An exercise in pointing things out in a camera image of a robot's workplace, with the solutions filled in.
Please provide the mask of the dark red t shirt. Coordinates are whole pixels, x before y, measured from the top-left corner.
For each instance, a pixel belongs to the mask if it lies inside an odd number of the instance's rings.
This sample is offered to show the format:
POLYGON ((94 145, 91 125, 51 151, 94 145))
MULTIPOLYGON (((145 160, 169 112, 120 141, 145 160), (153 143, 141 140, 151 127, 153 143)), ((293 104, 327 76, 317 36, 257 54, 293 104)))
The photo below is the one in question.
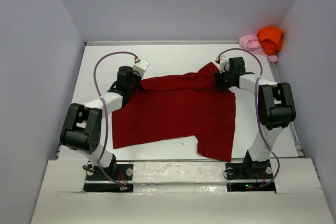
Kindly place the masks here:
POLYGON ((236 97, 218 91, 210 62, 198 72, 144 79, 128 104, 112 113, 115 149, 194 136, 197 152, 232 160, 236 97))

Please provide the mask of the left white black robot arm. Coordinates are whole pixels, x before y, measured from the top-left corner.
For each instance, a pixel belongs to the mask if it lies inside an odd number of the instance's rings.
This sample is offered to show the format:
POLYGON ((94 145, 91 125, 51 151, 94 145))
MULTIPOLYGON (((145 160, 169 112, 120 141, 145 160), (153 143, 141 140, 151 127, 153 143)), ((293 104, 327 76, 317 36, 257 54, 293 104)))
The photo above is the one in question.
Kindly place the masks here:
POLYGON ((108 115, 130 101, 147 68, 147 63, 143 67, 139 63, 120 67, 116 82, 104 95, 85 104, 73 103, 68 108, 60 134, 61 145, 85 156, 98 167, 104 179, 115 176, 117 161, 115 155, 106 150, 107 143, 100 143, 102 120, 108 123, 108 115))

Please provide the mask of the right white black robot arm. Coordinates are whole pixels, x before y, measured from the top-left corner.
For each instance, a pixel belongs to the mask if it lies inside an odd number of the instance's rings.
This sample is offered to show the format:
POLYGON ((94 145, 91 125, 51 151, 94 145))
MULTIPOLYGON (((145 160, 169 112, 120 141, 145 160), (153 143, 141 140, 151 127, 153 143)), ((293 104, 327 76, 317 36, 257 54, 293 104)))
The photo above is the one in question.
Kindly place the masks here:
POLYGON ((218 59, 219 70, 214 73, 219 91, 237 87, 253 94, 258 132, 252 146, 246 151, 241 163, 227 163, 224 176, 228 180, 273 179, 270 157, 273 146, 283 129, 296 118, 296 108, 291 85, 263 79, 247 72, 242 57, 218 59))

